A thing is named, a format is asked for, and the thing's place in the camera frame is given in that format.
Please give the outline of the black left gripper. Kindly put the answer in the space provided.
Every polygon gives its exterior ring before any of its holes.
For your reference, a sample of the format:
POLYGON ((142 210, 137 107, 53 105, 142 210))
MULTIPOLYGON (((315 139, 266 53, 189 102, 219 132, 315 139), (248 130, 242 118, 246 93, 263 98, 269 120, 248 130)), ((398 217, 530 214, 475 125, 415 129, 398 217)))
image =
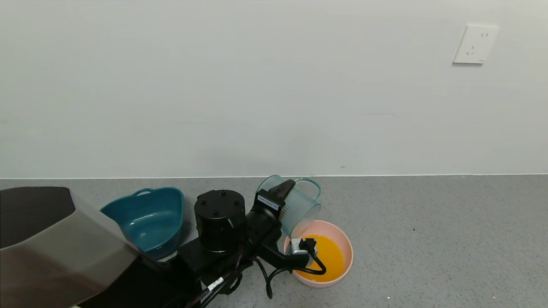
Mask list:
POLYGON ((258 247, 271 233, 281 232, 280 216, 295 186, 292 179, 269 179, 269 191, 255 194, 253 206, 245 216, 248 241, 253 247, 258 247))

